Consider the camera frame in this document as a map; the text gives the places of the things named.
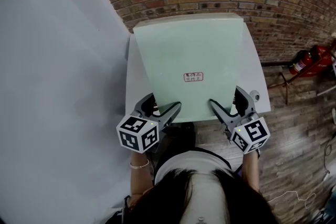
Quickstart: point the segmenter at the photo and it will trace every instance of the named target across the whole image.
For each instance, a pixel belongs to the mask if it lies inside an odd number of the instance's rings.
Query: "bracelet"
[[[147,159],[147,163],[146,163],[145,165],[133,166],[133,165],[130,163],[130,166],[131,166],[131,168],[133,168],[133,169],[141,169],[141,168],[146,167],[148,164],[149,164],[149,160]]]

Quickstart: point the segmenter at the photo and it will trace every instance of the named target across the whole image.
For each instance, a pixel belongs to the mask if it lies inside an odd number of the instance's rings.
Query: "cable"
[[[327,143],[326,143],[326,146],[325,146],[325,148],[324,148],[324,156],[323,156],[323,165],[324,165],[324,169],[326,169],[327,170],[327,172],[328,172],[328,174],[330,174],[330,171],[327,169],[327,167],[326,167],[326,157],[328,157],[330,154],[331,154],[331,151],[332,151],[332,146],[331,145],[328,145],[328,143],[332,140],[332,139],[329,139],[328,141],[327,141]]]
[[[154,161],[153,161],[153,153],[152,152],[148,152],[148,153],[149,153],[149,159],[150,159],[152,167],[153,167],[153,174],[156,174],[155,165],[154,165]]]
[[[285,192],[284,194],[282,194],[282,195],[280,195],[280,196],[278,196],[278,197],[275,197],[274,199],[272,199],[272,200],[270,200],[270,201],[268,201],[268,202],[274,201],[275,199],[278,199],[278,198],[282,197],[283,195],[285,195],[285,194],[287,194],[287,193],[296,193],[296,196],[298,197],[298,200],[299,200],[299,201],[304,201],[304,203],[305,203],[305,208],[306,208],[306,209],[308,209],[309,207],[312,206],[312,204],[314,203],[315,198],[316,198],[316,194],[313,193],[313,194],[310,194],[310,195],[308,196],[307,199],[302,200],[302,199],[299,198],[299,195],[298,195],[298,192],[297,192],[297,191],[295,191],[295,190],[290,190],[290,191],[287,191],[287,192]],[[311,202],[311,204],[307,207],[307,204],[306,204],[306,203],[307,203],[308,199],[309,199],[311,196],[314,196],[314,199],[313,199],[313,201]]]
[[[272,199],[272,200],[270,200],[270,201],[268,201],[268,202],[274,201],[275,199],[278,199],[278,198],[282,197],[283,195],[285,195],[285,194],[287,194],[287,193],[296,193],[296,196],[298,197],[298,200],[299,200],[299,201],[304,201],[304,203],[305,203],[305,208],[306,208],[306,209],[308,209],[309,207],[311,207],[312,204],[313,204],[314,201],[315,201],[315,198],[316,198],[316,194],[315,194],[315,193],[312,193],[313,190],[317,189],[317,188],[318,188],[318,187],[319,187],[319,186],[320,186],[320,185],[321,185],[321,184],[328,178],[328,175],[330,174],[330,171],[329,171],[329,170],[327,169],[327,167],[326,167],[326,159],[325,159],[325,158],[328,157],[328,156],[331,154],[331,151],[332,151],[332,146],[331,146],[331,145],[328,145],[328,143],[329,143],[330,141],[332,141],[335,137],[336,137],[336,132],[333,134],[332,138],[329,139],[329,140],[327,141],[327,143],[326,143],[326,147],[324,148],[323,165],[324,165],[324,169],[327,170],[327,173],[326,173],[326,175],[324,176],[323,180],[322,180],[322,181],[321,181],[321,182],[320,182],[314,189],[311,190],[311,192],[310,192],[310,194],[308,195],[307,199],[305,199],[305,200],[300,199],[297,191],[295,191],[295,190],[290,190],[290,191],[287,191],[287,192],[281,194],[281,195],[278,196],[278,197],[275,197],[274,199]],[[312,202],[310,203],[310,205],[307,207],[307,201],[308,201],[309,198],[312,197],[312,196],[314,196],[313,201],[312,201]]]

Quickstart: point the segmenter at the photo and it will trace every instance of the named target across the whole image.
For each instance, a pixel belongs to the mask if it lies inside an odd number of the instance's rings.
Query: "fire extinguisher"
[[[312,59],[310,52],[307,50],[301,50],[295,57],[294,64],[289,67],[289,72],[296,75],[300,70],[311,63]]]

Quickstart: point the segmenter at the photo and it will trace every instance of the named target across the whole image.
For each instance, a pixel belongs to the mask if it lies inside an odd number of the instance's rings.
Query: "white cable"
[[[299,198],[299,195],[298,195],[298,192],[297,192],[297,191],[295,191],[295,190],[290,190],[290,191],[287,191],[287,192],[281,194],[281,195],[278,196],[278,197],[275,197],[274,199],[272,199],[272,200],[270,200],[270,201],[268,201],[268,202],[274,201],[275,199],[278,199],[278,198],[282,197],[283,195],[285,195],[285,194],[287,194],[287,193],[296,193],[296,196],[298,197],[298,200],[299,200],[299,201],[304,201],[304,203],[305,203],[305,208],[308,209],[309,207],[312,206],[312,204],[314,203],[315,198],[316,198],[316,194],[315,194],[315,193],[312,193],[313,190],[317,189],[323,182],[324,182],[324,180],[321,181],[321,182],[320,182],[314,189],[312,189],[311,192],[310,192],[310,194],[309,194],[309,196],[308,196],[307,199],[305,199],[305,200],[302,200],[302,199]],[[307,207],[307,201],[308,201],[309,198],[312,197],[312,196],[314,196],[313,201],[311,201],[310,205]]]

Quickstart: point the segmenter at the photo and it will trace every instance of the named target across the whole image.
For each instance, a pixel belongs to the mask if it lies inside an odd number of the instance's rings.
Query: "red label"
[[[194,82],[194,81],[202,81],[203,80],[203,73],[202,72],[195,72],[195,73],[185,73],[183,75],[185,82]]]

